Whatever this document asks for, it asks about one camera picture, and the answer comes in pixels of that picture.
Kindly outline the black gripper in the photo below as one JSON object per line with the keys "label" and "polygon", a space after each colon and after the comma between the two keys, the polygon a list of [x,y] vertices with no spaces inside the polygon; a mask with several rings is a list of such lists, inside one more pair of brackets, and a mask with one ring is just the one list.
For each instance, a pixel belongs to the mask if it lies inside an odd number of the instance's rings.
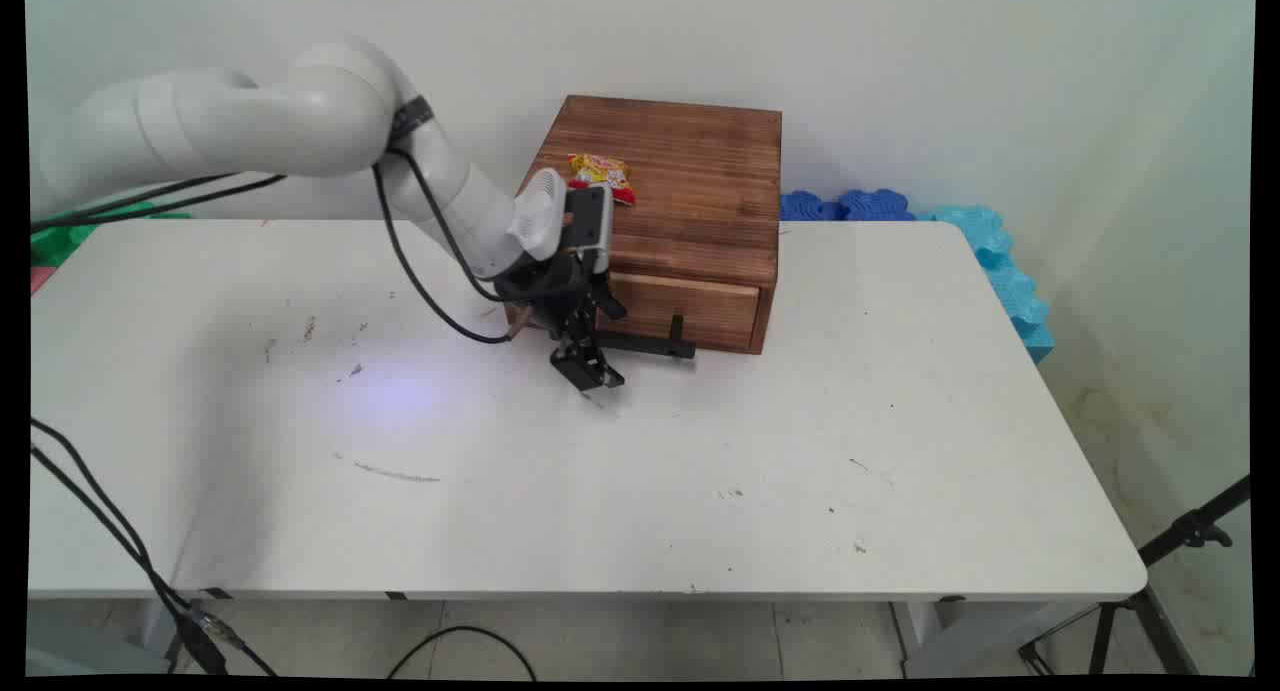
{"label": "black gripper", "polygon": [[627,308],[611,290],[609,273],[595,271],[599,252],[556,253],[526,264],[494,282],[495,294],[508,305],[530,308],[532,322],[556,337],[549,362],[577,392],[623,386],[626,380],[607,362],[595,331],[596,312],[609,321],[625,319]]}

